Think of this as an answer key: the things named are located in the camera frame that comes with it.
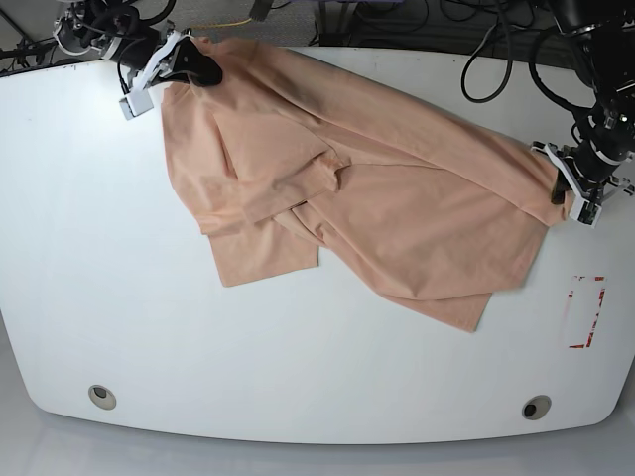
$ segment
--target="black cable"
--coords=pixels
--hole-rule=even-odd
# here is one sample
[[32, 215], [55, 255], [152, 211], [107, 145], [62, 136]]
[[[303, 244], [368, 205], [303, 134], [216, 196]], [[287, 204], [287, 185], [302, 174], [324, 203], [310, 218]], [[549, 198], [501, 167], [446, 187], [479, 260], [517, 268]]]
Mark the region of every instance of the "black cable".
[[582, 141], [577, 137], [577, 135], [575, 134], [575, 129], [576, 129], [577, 123], [573, 124], [571, 126], [571, 136], [573, 137], [573, 139], [575, 140], [575, 143], [580, 145], [582, 143]]
[[87, 0], [86, 3], [90, 5], [90, 11], [95, 17], [98, 17], [108, 9], [103, 0]]
[[165, 8], [160, 13], [158, 13], [154, 17], [150, 17], [150, 18], [146, 18], [144, 20], [141, 20], [141, 24], [145, 25], [146, 27], [151, 27], [153, 25], [156, 25], [159, 22], [162, 22], [163, 20], [168, 18], [168, 15], [170, 15], [172, 13], [172, 11], [175, 9], [175, 5], [176, 4], [177, 4], [177, 0], [168, 0], [168, 4], [165, 6]]
[[119, 84], [121, 84], [121, 90], [123, 91], [124, 94], [130, 93], [130, 88], [128, 87], [128, 84], [126, 83], [126, 81], [123, 79], [123, 74], [121, 73], [121, 60], [123, 59], [124, 55], [128, 52], [128, 50], [130, 50], [135, 45], [138, 45], [139, 43], [143, 42], [144, 40], [145, 38], [138, 38], [134, 40], [133, 42], [130, 42], [121, 51], [121, 55], [119, 55], [119, 59], [117, 60], [117, 74], [119, 75]]
[[278, 5], [277, 7], [271, 7], [271, 9], [270, 9], [270, 10], [281, 10], [281, 9], [283, 9], [283, 8], [285, 8], [285, 7], [288, 7], [288, 6], [289, 6], [289, 5], [291, 5], [291, 4], [292, 4], [292, 2], [291, 2], [291, 1], [289, 1], [289, 2], [285, 2], [285, 3], [283, 3], [282, 5]]
[[15, 58], [13, 58], [13, 59], [11, 60], [11, 64], [9, 64], [9, 66], [7, 66], [7, 67], [3, 67], [2, 69], [0, 69], [0, 75], [1, 75], [1, 74], [4, 74], [5, 72], [9, 72], [9, 71], [13, 68], [13, 65], [14, 65], [15, 63], [16, 63], [16, 59], [15, 59]]
[[15, 50], [2, 51], [0, 50], [0, 60], [5, 58], [23, 58], [23, 57], [32, 57], [37, 55], [46, 54], [54, 45], [58, 42], [52, 41], [49, 43], [45, 43], [45, 40], [40, 40], [39, 42], [31, 43], [30, 45], [26, 45], [25, 47], [17, 48]]
[[5, 11], [2, 10], [1, 8], [0, 8], [0, 17], [2, 17], [4, 21], [7, 22], [9, 26], [13, 28], [16, 31], [16, 33], [20, 35], [22, 38], [24, 38], [27, 42], [29, 43], [33, 42], [33, 39], [29, 36], [29, 34], [25, 32], [22, 28], [20, 28], [20, 25], [14, 22], [13, 19], [9, 15], [7, 15]]
[[421, 30], [422, 28], [424, 28], [426, 26], [426, 24], [428, 24], [428, 19], [430, 18], [430, 5], [428, 4], [428, 0], [424, 0], [424, 3], [426, 4], [426, 16], [423, 18], [423, 20], [415, 27], [412, 28], [410, 30], [391, 30], [388, 28], [383, 28], [380, 27], [378, 25], [374, 25], [372, 22], [369, 22], [369, 19], [364, 18], [362, 15], [360, 15], [357, 10], [355, 10], [355, 17], [364, 25], [377, 30], [379, 32], [385, 32], [385, 33], [396, 33], [396, 34], [403, 34], [403, 33], [415, 33], [419, 30]]
[[399, 7], [401, 7], [403, 5], [403, 2], [395, 2], [386, 9], [378, 8], [376, 5], [373, 5], [370, 2], [363, 2], [362, 5], [364, 6], [364, 8], [367, 8], [368, 10], [370, 10], [371, 12], [377, 15], [386, 15], [387, 13], [394, 12]]
[[545, 6], [545, 3], [547, 3], [547, 2], [545, 2], [544, 0], [543, 0], [542, 3], [536, 2], [536, 8], [540, 8], [543, 12], [552, 13], [551, 9], [549, 8], [549, 5]]
[[538, 89], [540, 89], [540, 91], [543, 94], [545, 94], [548, 99], [555, 102], [562, 108], [566, 109], [571, 114], [573, 114], [573, 117], [578, 119], [580, 114], [586, 114], [588, 112], [588, 108], [571, 104], [563, 97], [560, 97], [557, 94], [555, 94], [542, 82], [542, 80], [540, 79], [540, 76], [538, 75], [538, 70], [536, 69], [536, 60], [538, 58], [538, 51], [540, 50], [540, 46], [545, 42], [546, 39], [548, 39], [549, 37], [553, 35], [557, 35], [559, 32], [560, 30], [558, 29], [558, 27], [551, 27], [551, 28], [548, 28], [547, 30], [543, 30], [540, 33], [540, 35], [536, 37], [536, 40], [534, 40], [534, 43], [529, 49], [529, 60], [528, 60], [529, 73], [531, 74], [532, 79], [534, 80], [534, 83], [536, 84], [536, 87], [538, 87]]
[[31, 67], [25, 67], [23, 69], [18, 69], [15, 70], [12, 66], [10, 66], [10, 69], [8, 71], [0, 71], [0, 77], [8, 77], [8, 76], [14, 76], [16, 74], [22, 74], [23, 72], [29, 72], [29, 71], [37, 71], [38, 69], [47, 69], [51, 66], [49, 66], [48, 64], [42, 65], [42, 66], [31, 66]]
[[308, 44], [309, 47], [312, 47], [319, 41], [318, 22], [315, 22], [314, 25], [316, 27], [316, 33], [314, 34], [314, 37], [309, 40], [309, 44]]
[[406, 45], [404, 43], [399, 43], [399, 42], [396, 42], [394, 40], [378, 39], [378, 38], [366, 38], [366, 39], [363, 39], [357, 45], [355, 45], [355, 47], [356, 48], [366, 48], [366, 47], [364, 47], [364, 45], [369, 44], [369, 43], [379, 44], [380, 47], [377, 47], [375, 45], [375, 46], [368, 46], [367, 48], [381, 48], [381, 46], [385, 46], [387, 48], [397, 49], [397, 50], [408, 50], [408, 51], [413, 51], [413, 52], [445, 53], [445, 54], [452, 55], [452, 52], [449, 52], [448, 50], [443, 50], [443, 49], [440, 49], [440, 48], [435, 48], [435, 47], [413, 47], [411, 45]]
[[[544, 30], [540, 29], [540, 28], [526, 28], [526, 29], [519, 29], [519, 30], [512, 30], [512, 37], [515, 37], [516, 35], [520, 35], [522, 33], [540, 33], [543, 32]], [[505, 40], [506, 36], [504, 33], [501, 33], [499, 35], [497, 35], [496, 37], [492, 38], [492, 36], [490, 35], [489, 40], [487, 40], [487, 43], [485, 43], [485, 45], [483, 45], [481, 48], [479, 48], [478, 50], [480, 52], [482, 52], [483, 50], [485, 50], [485, 48], [489, 47], [492, 43], [497, 43], [500, 42], [501, 40]]]
[[501, 26], [503, 27], [503, 31], [505, 33], [505, 39], [507, 41], [507, 66], [505, 67], [505, 75], [503, 76], [503, 80], [501, 81], [500, 85], [494, 92], [492, 92], [489, 96], [486, 96], [486, 97], [472, 97], [469, 95], [469, 93], [467, 92], [467, 88], [465, 87], [465, 78], [467, 77], [467, 71], [469, 70], [469, 67], [477, 58], [479, 50], [482, 50], [483, 46], [477, 49], [472, 54], [472, 56], [469, 57], [469, 60], [465, 64], [465, 67], [463, 68], [463, 71], [460, 75], [460, 90], [463, 93], [463, 96], [465, 97], [465, 99], [467, 99], [469, 102], [473, 102], [476, 104], [483, 104], [485, 102], [489, 102], [495, 99], [496, 97], [498, 97], [500, 93], [503, 92], [503, 90], [507, 87], [509, 78], [512, 75], [512, 68], [514, 66], [514, 58], [513, 58], [514, 43], [512, 41], [512, 29], [509, 25], [509, 22], [507, 21], [507, 15], [505, 15], [505, 12], [503, 12], [503, 8], [500, 4], [500, 1], [494, 0], [494, 4], [496, 5], [496, 9], [498, 10], [500, 23], [501, 23]]
[[93, 26], [84, 23], [83, 20], [81, 20], [79, 18], [79, 16], [77, 15], [74, 3], [70, 4], [70, 14], [72, 15], [73, 18], [75, 18], [81, 24], [81, 26], [83, 28], [85, 28], [86, 30], [89, 30], [89, 31], [91, 31], [93, 33], [98, 33], [100, 35], [107, 35], [109, 37], [123, 38], [124, 40], [137, 40], [137, 37], [130, 37], [128, 35], [124, 35], [124, 34], [117, 33], [117, 32], [107, 32], [105, 30], [101, 30], [99, 28], [94, 28]]
[[[90, 23], [90, 28], [101, 29], [107, 26], [113, 26], [114, 28], [117, 28], [115, 19], [117, 17], [123, 16], [128, 17], [129, 19], [129, 23], [126, 26], [126, 35], [134, 34], [139, 27], [139, 10], [137, 10], [135, 7], [131, 7], [130, 5], [119, 5], [109, 8]], [[90, 42], [92, 42], [93, 39], [97, 38], [97, 35], [98, 34], [95, 34], [95, 32], [93, 31], [88, 31], [81, 38], [79, 44], [83, 48], [86, 48], [90, 45]]]
[[[445, 9], [445, 2], [450, 2], [450, 3], [455, 3], [455, 4], [459, 4], [459, 5], [463, 5], [466, 7], [470, 7], [472, 8], [472, 11], [469, 15], [467, 15], [466, 17], [461, 17], [461, 18], [456, 18], [453, 17], [452, 15], [450, 15], [447, 10]], [[478, 15], [479, 10], [477, 8], [475, 8], [474, 5], [467, 5], [465, 3], [462, 2], [455, 2], [455, 1], [451, 1], [451, 0], [439, 0], [439, 9], [441, 10], [441, 13], [444, 15], [444, 17], [446, 17], [448, 20], [452, 20], [453, 22], [466, 22], [468, 20], [471, 20], [472, 18], [474, 18], [476, 15]]]
[[[498, 18], [496, 18], [496, 25], [494, 25], [494, 30], [492, 30], [491, 35], [496, 35], [496, 32], [498, 31], [498, 27], [500, 27], [500, 22], [498, 21]], [[489, 56], [491, 58], [496, 58], [496, 42], [492, 43], [492, 51], [489, 54]]]
[[56, 42], [53, 48], [51, 49], [51, 57], [49, 58], [49, 66], [53, 65], [53, 57], [55, 56], [57, 50], [58, 50], [58, 42]]
[[[451, 16], [447, 10], [444, 7], [444, 2], [447, 3], [453, 3], [455, 5], [462, 5], [464, 7], [469, 7], [472, 8], [472, 14], [468, 15], [466, 17], [463, 18], [455, 18], [453, 16]], [[522, 25], [520, 23], [515, 23], [515, 22], [510, 22], [511, 26], [515, 26], [518, 28], [531, 28], [534, 26], [534, 23], [536, 23], [536, 13], [534, 13], [534, 7], [531, 4], [530, 0], [526, 0], [525, 4], [527, 5], [527, 8], [529, 9], [529, 14], [531, 15], [531, 20], [529, 21], [529, 23], [527, 25]], [[507, 6], [507, 8], [504, 8], [503, 11], [508, 11], [509, 10], [509, 2], [506, 3], [501, 3], [501, 6]], [[474, 3], [468, 3], [464, 0], [439, 0], [439, 8], [441, 10], [441, 13], [448, 18], [449, 20], [455, 21], [455, 22], [466, 22], [467, 20], [471, 20], [472, 18], [474, 18], [476, 16], [476, 14], [478, 13], [487, 13], [489, 15], [496, 15], [498, 16], [498, 12], [496, 10], [490, 10], [489, 8], [487, 8], [486, 6], [483, 6], [481, 4], [481, 0], [478, 0], [478, 4], [474, 4]]]

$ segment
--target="white table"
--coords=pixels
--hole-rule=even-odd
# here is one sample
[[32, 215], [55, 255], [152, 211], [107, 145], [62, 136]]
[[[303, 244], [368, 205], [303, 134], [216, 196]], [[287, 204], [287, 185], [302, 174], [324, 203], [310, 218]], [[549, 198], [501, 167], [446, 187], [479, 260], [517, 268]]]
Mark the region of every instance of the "white table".
[[[571, 117], [523, 64], [498, 99], [473, 105], [458, 87], [465, 57], [301, 51], [525, 142], [571, 142]], [[470, 92], [491, 91], [503, 70], [477, 61]], [[571, 71], [542, 75], [569, 100], [591, 101]], [[159, 110], [126, 122], [120, 94], [106, 62], [0, 80], [0, 308], [42, 409], [308, 443], [504, 436], [612, 412], [635, 354], [635, 202], [609, 204], [595, 230], [552, 229], [526, 286], [496, 294], [474, 334], [376, 296], [324, 251], [319, 268], [224, 289], [168, 183]], [[574, 275], [607, 278], [583, 349], [567, 342], [577, 316], [563, 318]], [[95, 384], [116, 395], [113, 411], [90, 401]], [[537, 395], [553, 407], [527, 421], [521, 409]]]

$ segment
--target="floor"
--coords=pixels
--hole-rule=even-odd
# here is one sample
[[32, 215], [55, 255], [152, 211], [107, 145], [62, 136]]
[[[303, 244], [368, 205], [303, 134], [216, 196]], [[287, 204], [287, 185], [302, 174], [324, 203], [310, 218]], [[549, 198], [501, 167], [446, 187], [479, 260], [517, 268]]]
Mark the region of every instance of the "floor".
[[[135, 7], [141, 11], [141, 17], [149, 17], [161, 11], [167, 0], [140, 0]], [[224, 24], [237, 22], [248, 18], [249, 10], [254, 0], [178, 0], [170, 19], [178, 29], [209, 24]], [[494, 23], [495, 15], [479, 13], [467, 22], [453, 22], [448, 20], [441, 11], [444, 10], [455, 18], [464, 18], [469, 9], [452, 4], [451, 0], [404, 0], [402, 7], [389, 13], [381, 13], [389, 2], [375, 7], [370, 21], [355, 20], [353, 31], [355, 35], [346, 40], [349, 46], [369, 48], [422, 48], [444, 53], [469, 54], [480, 43], [483, 35]], [[525, 0], [517, 2], [509, 10], [512, 22], [526, 24], [531, 19], [531, 10]], [[275, 0], [274, 5], [282, 5], [286, 0]], [[57, 17], [62, 3], [56, 0], [0, 0], [2, 8], [13, 20], [20, 25], [34, 40], [41, 40], [51, 36], [53, 22]], [[215, 41], [230, 36], [240, 36], [265, 41], [278, 46], [298, 47], [306, 46], [316, 32], [315, 2], [311, 0], [293, 0], [290, 5], [279, 10], [272, 10], [268, 19], [263, 23], [251, 22], [247, 25], [231, 28], [203, 28], [195, 31], [198, 35], [209, 36]], [[548, 26], [553, 23], [551, 16], [540, 9], [534, 9], [536, 23], [534, 26]], [[384, 22], [380, 28], [373, 27], [372, 22], [381, 19]], [[410, 32], [411, 26], [425, 26]], [[386, 30], [403, 32], [394, 35]], [[533, 41], [533, 35], [515, 36], [514, 57], [525, 60], [527, 50]], [[20, 37], [0, 19], [0, 49], [15, 48]], [[558, 43], [547, 42], [545, 53], [539, 57], [539, 62], [567, 67], [570, 63], [565, 47]], [[487, 56], [505, 58], [507, 51], [504, 41], [500, 41], [495, 48], [488, 49]], [[57, 50], [55, 60], [64, 54]], [[10, 63], [0, 60], [0, 70]]]

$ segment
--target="cloth fold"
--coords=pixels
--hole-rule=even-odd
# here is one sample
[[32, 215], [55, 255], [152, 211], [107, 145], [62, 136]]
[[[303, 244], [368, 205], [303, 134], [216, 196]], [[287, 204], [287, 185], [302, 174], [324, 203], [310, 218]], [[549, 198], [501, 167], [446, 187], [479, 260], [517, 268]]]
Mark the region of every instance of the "cloth fold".
[[166, 158], [225, 286], [316, 266], [323, 246], [380, 296], [473, 331], [567, 216], [556, 168], [514, 140], [294, 52], [196, 44], [224, 79], [166, 90]]

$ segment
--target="cable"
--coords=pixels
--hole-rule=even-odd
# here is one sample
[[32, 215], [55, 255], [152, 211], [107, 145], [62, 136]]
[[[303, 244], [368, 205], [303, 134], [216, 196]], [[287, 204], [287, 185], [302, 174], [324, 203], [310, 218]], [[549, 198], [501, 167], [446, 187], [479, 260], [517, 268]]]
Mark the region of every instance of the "cable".
[[[375, 45], [364, 47], [364, 45], [367, 45], [369, 43], [372, 43]], [[413, 47], [411, 45], [406, 45], [404, 43], [395, 42], [393, 40], [388, 40], [388, 39], [366, 38], [361, 40], [357, 45], [355, 45], [355, 47], [356, 48], [388, 48], [388, 49], [396, 49], [396, 50], [408, 50], [412, 52], [433, 52], [433, 53], [444, 53], [447, 55], [452, 55], [452, 52], [449, 52], [448, 50], [443, 50], [443, 49], [435, 48], [435, 47]]]
[[538, 51], [540, 50], [540, 46], [545, 42], [547, 38], [553, 35], [557, 35], [559, 32], [560, 30], [558, 29], [558, 27], [551, 27], [551, 28], [548, 28], [547, 30], [543, 30], [540, 33], [540, 35], [538, 35], [536, 40], [534, 40], [534, 43], [532, 44], [532, 47], [529, 50], [529, 60], [528, 60], [529, 73], [531, 74], [532, 79], [534, 80], [534, 83], [536, 84], [536, 87], [538, 87], [538, 89], [540, 89], [540, 91], [543, 94], [545, 94], [548, 99], [550, 99], [551, 101], [555, 102], [562, 108], [569, 111], [571, 114], [573, 114], [573, 117], [577, 119], [579, 118], [580, 114], [586, 114], [588, 112], [588, 108], [571, 104], [563, 97], [560, 97], [557, 94], [555, 94], [542, 82], [542, 80], [540, 79], [540, 76], [538, 75], [538, 70], [536, 69], [536, 60], [538, 58]]
[[285, 3], [283, 3], [282, 5], [278, 5], [277, 7], [271, 7], [271, 9], [270, 9], [270, 10], [282, 10], [283, 8], [288, 7], [288, 6], [289, 6], [289, 5], [291, 5], [291, 4], [292, 4], [292, 2], [291, 2], [291, 1], [289, 1], [289, 2], [285, 2]]
[[4, 74], [5, 72], [9, 72], [13, 68], [15, 63], [16, 63], [16, 59], [13, 58], [11, 60], [11, 63], [7, 67], [3, 67], [2, 69], [0, 69], [0, 77], [2, 77], [2, 74]]
[[56, 50], [58, 49], [58, 42], [51, 49], [51, 57], [49, 58], [49, 66], [53, 65], [53, 56], [56, 54]]
[[135, 45], [138, 45], [139, 43], [143, 42], [144, 40], [145, 38], [138, 38], [135, 41], [130, 42], [121, 51], [121, 55], [119, 55], [119, 59], [117, 60], [117, 74], [119, 75], [119, 84], [121, 84], [121, 90], [123, 91], [124, 94], [129, 94], [130, 88], [128, 87], [128, 84], [126, 83], [126, 81], [123, 79], [123, 74], [121, 73], [121, 60], [123, 59], [124, 55], [128, 52], [128, 50], [130, 50]]
[[[453, 20], [455, 22], [466, 22], [467, 20], [471, 20], [472, 18], [474, 18], [478, 13], [487, 13], [489, 15], [497, 15], [498, 16], [498, 11], [496, 10], [490, 10], [489, 8], [487, 8], [487, 5], [482, 5], [481, 4], [482, 0], [478, 0], [478, 4], [474, 4], [474, 3], [469, 3], [466, 2], [465, 0], [439, 0], [439, 8], [441, 10], [441, 13], [449, 20]], [[464, 7], [469, 7], [472, 8], [472, 13], [471, 15], [468, 15], [467, 17], [463, 17], [463, 18], [455, 18], [453, 16], [451, 16], [447, 10], [444, 7], [444, 2], [447, 3], [453, 3], [454, 5], [462, 5]], [[527, 25], [522, 25], [520, 23], [515, 23], [515, 22], [510, 22], [511, 26], [517, 27], [517, 28], [531, 28], [534, 26], [534, 23], [536, 23], [536, 14], [534, 13], [534, 7], [532, 6], [530, 0], [526, 0], [525, 5], [527, 5], [527, 8], [529, 9], [529, 14], [532, 16], [531, 20], [529, 21], [529, 23]], [[504, 12], [507, 12], [510, 9], [510, 3], [508, 2], [501, 2], [501, 6], [506, 7], [503, 8]]]
[[419, 30], [421, 30], [422, 28], [424, 28], [426, 26], [426, 24], [428, 23], [428, 19], [430, 18], [430, 4], [428, 3], [428, 0], [424, 0], [424, 3], [426, 4], [426, 16], [423, 18], [423, 20], [419, 23], [419, 25], [417, 25], [415, 28], [412, 28], [410, 30], [391, 30], [388, 28], [383, 28], [380, 27], [378, 25], [374, 25], [373, 23], [369, 22], [369, 19], [364, 18], [362, 15], [359, 14], [359, 12], [357, 10], [355, 10], [355, 17], [364, 25], [377, 30], [379, 32], [385, 32], [385, 33], [397, 33], [397, 34], [404, 34], [404, 33], [415, 33]]
[[505, 12], [503, 12], [503, 8], [500, 4], [500, 0], [494, 0], [494, 4], [496, 5], [496, 9], [498, 10], [498, 16], [500, 18], [503, 31], [505, 32], [505, 39], [507, 41], [507, 66], [505, 67], [505, 75], [503, 76], [503, 80], [501, 81], [500, 85], [494, 92], [492, 92], [489, 96], [486, 96], [486, 97], [472, 97], [469, 95], [469, 93], [467, 92], [467, 88], [465, 87], [465, 78], [467, 77], [467, 71], [469, 70], [469, 67], [474, 62], [474, 60], [476, 60], [478, 53], [480, 53], [480, 50], [482, 50], [484, 48], [484, 45], [487, 43], [487, 39], [485, 39], [485, 42], [482, 42], [479, 48], [477, 48], [474, 51], [474, 53], [472, 53], [472, 56], [469, 57], [469, 60], [465, 64], [465, 67], [463, 68], [463, 71], [460, 75], [460, 90], [463, 93], [463, 97], [465, 97], [465, 99], [475, 104], [483, 104], [485, 102], [489, 102], [495, 99], [496, 97], [498, 97], [501, 94], [501, 92], [503, 92], [505, 87], [507, 87], [509, 78], [512, 75], [512, 68], [514, 67], [514, 58], [513, 58], [514, 44], [512, 41], [512, 29], [509, 25], [509, 22], [507, 21], [507, 15], [505, 15]]
[[117, 37], [117, 38], [123, 38], [124, 40], [137, 40], [137, 37], [130, 37], [128, 35], [123, 35], [121, 33], [116, 33], [116, 32], [106, 32], [105, 30], [101, 30], [99, 28], [95, 28], [92, 25], [88, 25], [86, 23], [83, 22], [83, 20], [81, 20], [79, 18], [79, 16], [77, 15], [77, 12], [75, 10], [75, 4], [71, 3], [70, 4], [70, 14], [72, 15], [73, 18], [75, 18], [79, 24], [85, 28], [86, 30], [89, 30], [93, 33], [98, 33], [100, 35], [107, 35], [109, 37]]
[[193, 30], [207, 30], [209, 28], [240, 27], [241, 25], [247, 25], [249, 22], [251, 22], [251, 18], [234, 23], [210, 23], [208, 25], [194, 25], [190, 28], [192, 28]]
[[309, 47], [312, 47], [319, 41], [318, 22], [314, 22], [314, 26], [316, 27], [316, 33], [314, 34], [314, 37], [309, 40]]
[[[458, 5], [463, 5], [465, 7], [470, 7], [472, 8], [472, 12], [467, 15], [466, 17], [461, 17], [461, 18], [456, 18], [453, 17], [452, 15], [450, 15], [447, 10], [445, 9], [445, 2], [450, 2], [450, 3], [454, 3], [454, 4], [458, 4]], [[474, 18], [476, 15], [478, 15], [478, 9], [476, 8], [475, 5], [468, 5], [466, 3], [463, 2], [455, 2], [452, 0], [439, 0], [439, 9], [441, 10], [441, 13], [444, 15], [444, 17], [446, 17], [448, 20], [452, 20], [453, 22], [466, 22], [468, 20], [471, 20], [472, 18]]]
[[4, 21], [7, 22], [9, 26], [13, 28], [16, 31], [16, 33], [20, 35], [22, 38], [24, 38], [27, 42], [29, 43], [33, 42], [33, 39], [29, 36], [29, 34], [25, 32], [22, 28], [20, 28], [20, 25], [14, 22], [13, 19], [9, 15], [7, 15], [5, 11], [2, 10], [1, 8], [0, 8], [0, 17], [2, 17]]
[[577, 129], [577, 123], [573, 124], [571, 126], [571, 136], [573, 137], [573, 139], [575, 140], [575, 143], [580, 145], [582, 143], [582, 141], [577, 137], [577, 135], [575, 134], [575, 129]]
[[367, 8], [368, 10], [370, 10], [371, 12], [375, 14], [386, 15], [387, 13], [394, 12], [399, 7], [401, 7], [403, 5], [403, 2], [395, 2], [387, 9], [378, 8], [376, 5], [373, 5], [370, 2], [363, 2], [362, 5], [364, 6], [364, 8]]
[[[134, 34], [139, 27], [140, 19], [139, 19], [139, 10], [135, 7], [131, 7], [130, 5], [118, 5], [116, 7], [109, 8], [104, 11], [98, 17], [90, 22], [90, 27], [92, 29], [101, 29], [108, 28], [109, 31], [117, 30], [119, 26], [117, 25], [117, 20], [120, 21], [120, 17], [128, 17], [129, 21], [126, 25], [126, 35]], [[90, 46], [90, 43], [97, 38], [98, 34], [92, 31], [88, 31], [81, 38], [79, 44], [83, 48], [87, 48]]]
[[33, 46], [33, 45], [38, 45], [40, 43], [44, 43], [44, 42], [49, 42], [50, 40], [54, 40], [56, 37], [48, 37], [48, 38], [44, 38], [43, 40], [37, 40], [36, 42], [31, 42], [28, 44], [29, 47]]
[[480, 44], [476, 47], [476, 50], [474, 50], [475, 52], [479, 52], [481, 51], [484, 47], [485, 44], [487, 43], [487, 40], [489, 40], [489, 37], [492, 33], [494, 33], [494, 31], [498, 28], [498, 22], [496, 22], [494, 25], [492, 25], [491, 27], [489, 27], [489, 30], [487, 30], [487, 32], [485, 33], [485, 36], [483, 37], [483, 40], [480, 42]]
[[177, 0], [168, 0], [168, 4], [164, 7], [164, 9], [161, 12], [159, 12], [154, 17], [141, 20], [141, 24], [145, 25], [146, 27], [151, 27], [153, 25], [156, 25], [159, 22], [162, 22], [163, 20], [168, 18], [168, 15], [172, 13], [172, 11], [175, 9], [176, 4], [177, 4]]
[[45, 64], [45, 65], [42, 65], [42, 66], [25, 67], [25, 68], [19, 69], [19, 70], [11, 68], [8, 71], [0, 71], [0, 77], [14, 76], [16, 74], [22, 74], [23, 72], [37, 71], [39, 69], [48, 69], [49, 67], [51, 67], [51, 66], [49, 66], [48, 64]]
[[0, 60], [5, 58], [23, 58], [23, 57], [33, 57], [37, 55], [44, 55], [49, 52], [49, 50], [56, 45], [58, 42], [50, 42], [44, 43], [44, 40], [39, 42], [34, 42], [30, 45], [26, 45], [25, 47], [17, 48], [15, 50], [9, 50], [8, 52], [0, 50]]

